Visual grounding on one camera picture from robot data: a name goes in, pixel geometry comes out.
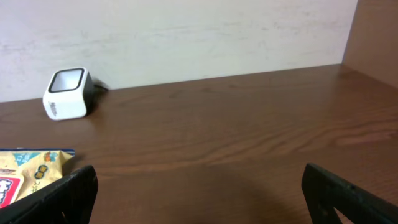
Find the desk surface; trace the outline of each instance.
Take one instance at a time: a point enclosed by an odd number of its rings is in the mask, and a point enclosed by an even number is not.
[[[0,142],[94,165],[92,223],[310,223],[308,162],[398,204],[397,96],[339,65],[144,86],[61,122],[2,103]]]

